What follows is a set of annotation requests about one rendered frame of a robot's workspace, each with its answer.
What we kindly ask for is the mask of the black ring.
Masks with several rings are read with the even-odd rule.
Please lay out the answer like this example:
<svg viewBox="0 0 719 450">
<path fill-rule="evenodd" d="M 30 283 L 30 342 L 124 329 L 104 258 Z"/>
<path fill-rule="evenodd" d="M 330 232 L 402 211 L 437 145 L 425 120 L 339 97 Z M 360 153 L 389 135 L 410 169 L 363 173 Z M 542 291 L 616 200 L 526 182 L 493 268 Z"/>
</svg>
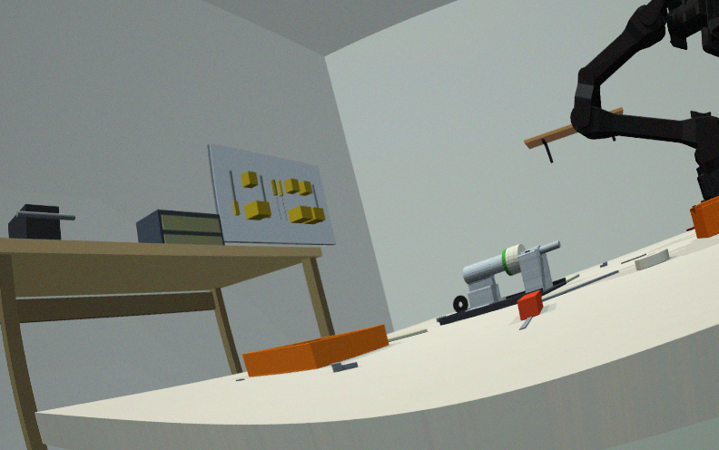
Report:
<svg viewBox="0 0 719 450">
<path fill-rule="evenodd" d="M 462 303 L 462 307 L 460 307 L 460 306 L 458 305 L 459 302 Z M 457 313 L 460 312 L 460 311 L 462 311 L 462 310 L 468 309 L 468 302 L 467 302 L 466 297 L 464 297 L 464 296 L 457 296 L 457 297 L 455 297 L 454 300 L 453 300 L 453 308 L 456 310 Z"/>
</svg>

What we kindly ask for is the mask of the green ring spacer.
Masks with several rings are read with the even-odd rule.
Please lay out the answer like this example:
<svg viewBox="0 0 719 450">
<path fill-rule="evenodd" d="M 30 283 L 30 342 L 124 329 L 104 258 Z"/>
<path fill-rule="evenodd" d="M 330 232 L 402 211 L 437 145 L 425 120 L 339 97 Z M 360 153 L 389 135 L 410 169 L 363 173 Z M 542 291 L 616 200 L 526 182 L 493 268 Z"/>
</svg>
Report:
<svg viewBox="0 0 719 450">
<path fill-rule="evenodd" d="M 506 254 L 506 250 L 507 250 L 507 249 L 504 249 L 504 250 L 503 250 L 503 253 L 502 253 L 502 264 L 503 264 L 503 267 L 504 267 L 504 271 L 505 271 L 509 276 L 514 276 L 514 275 L 512 275 L 511 272 L 507 269 L 506 255 L 505 255 L 505 254 Z"/>
</svg>

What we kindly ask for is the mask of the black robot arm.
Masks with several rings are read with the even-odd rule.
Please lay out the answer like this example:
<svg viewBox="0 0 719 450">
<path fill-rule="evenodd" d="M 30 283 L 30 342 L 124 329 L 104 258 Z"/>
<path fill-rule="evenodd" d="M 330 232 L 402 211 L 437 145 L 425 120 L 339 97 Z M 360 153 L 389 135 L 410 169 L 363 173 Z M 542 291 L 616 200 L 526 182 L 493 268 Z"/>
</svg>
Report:
<svg viewBox="0 0 719 450">
<path fill-rule="evenodd" d="M 682 0 L 652 0 L 639 6 L 625 30 L 604 51 L 578 72 L 575 105 L 570 114 L 574 129 L 588 139 L 626 136 L 679 142 L 695 148 L 698 183 L 704 201 L 719 196 L 719 118 L 711 112 L 691 111 L 691 119 L 671 120 L 622 115 L 601 109 L 600 85 L 636 52 L 651 47 L 665 36 L 687 50 L 686 38 L 697 32 L 686 28 L 679 15 Z M 667 12 L 667 7 L 669 13 Z"/>
</svg>

